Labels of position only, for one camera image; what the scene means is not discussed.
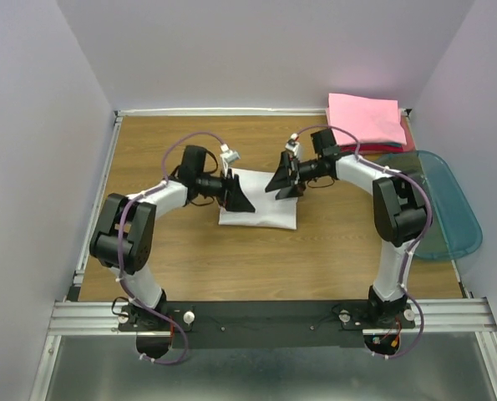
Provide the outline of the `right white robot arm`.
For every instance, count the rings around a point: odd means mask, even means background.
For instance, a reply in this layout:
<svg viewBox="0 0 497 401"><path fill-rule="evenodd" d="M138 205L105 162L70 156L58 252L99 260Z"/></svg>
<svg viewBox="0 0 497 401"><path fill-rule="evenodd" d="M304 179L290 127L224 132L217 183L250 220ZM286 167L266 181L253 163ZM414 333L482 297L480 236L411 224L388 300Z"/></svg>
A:
<svg viewBox="0 0 497 401"><path fill-rule="evenodd" d="M416 248L431 227L432 206L418 177L382 167L355 150L346 152L337 144L331 125L309 127L316 158L300 159L299 134L285 144L274 176L266 185L278 200L303 194L308 182L323 177L342 180L366 191L373 199L373 219L382 240L378 274L368 292L364 310L374 327L384 327L403 313L410 295L408 274Z"/></svg>

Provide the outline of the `white t shirt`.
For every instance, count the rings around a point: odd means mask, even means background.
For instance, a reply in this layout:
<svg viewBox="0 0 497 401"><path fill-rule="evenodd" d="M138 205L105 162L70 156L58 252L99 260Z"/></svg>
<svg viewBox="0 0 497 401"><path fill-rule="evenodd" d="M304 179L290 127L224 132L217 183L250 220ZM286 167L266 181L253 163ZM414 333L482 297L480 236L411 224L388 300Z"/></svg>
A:
<svg viewBox="0 0 497 401"><path fill-rule="evenodd" d="M255 226L296 230L297 198L276 200L277 191L265 192L273 174L255 170L234 169L239 176L241 189L256 211L230 212L221 208L220 226Z"/></svg>

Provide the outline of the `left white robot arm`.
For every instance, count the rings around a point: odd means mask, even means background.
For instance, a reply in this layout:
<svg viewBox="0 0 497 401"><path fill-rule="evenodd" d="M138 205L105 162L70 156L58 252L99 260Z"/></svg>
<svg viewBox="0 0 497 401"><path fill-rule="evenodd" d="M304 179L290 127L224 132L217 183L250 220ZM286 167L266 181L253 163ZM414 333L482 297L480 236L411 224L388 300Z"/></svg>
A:
<svg viewBox="0 0 497 401"><path fill-rule="evenodd" d="M129 301L139 308L137 319L145 328L158 329L166 318L165 291L148 266L155 222L199 196L215 200L226 211L255 212L231 169L239 159L226 144L218 156L187 145L180 164L158 185L133 195L112 193L104 201L89 255L116 275Z"/></svg>

